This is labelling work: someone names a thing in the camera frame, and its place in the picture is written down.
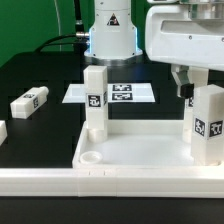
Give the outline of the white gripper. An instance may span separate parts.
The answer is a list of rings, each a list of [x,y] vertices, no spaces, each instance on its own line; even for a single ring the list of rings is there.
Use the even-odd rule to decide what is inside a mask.
[[[154,6],[146,16],[146,53],[152,61],[172,64],[177,96],[190,98],[188,66],[224,71],[224,0],[148,2]]]

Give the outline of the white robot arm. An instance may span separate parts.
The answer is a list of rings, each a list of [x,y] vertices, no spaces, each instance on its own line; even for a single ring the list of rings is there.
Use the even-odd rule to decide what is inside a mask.
[[[121,64],[145,53],[169,63],[179,89],[190,67],[224,71],[224,0],[147,0],[145,48],[138,48],[131,0],[94,0],[95,22],[85,57]]]

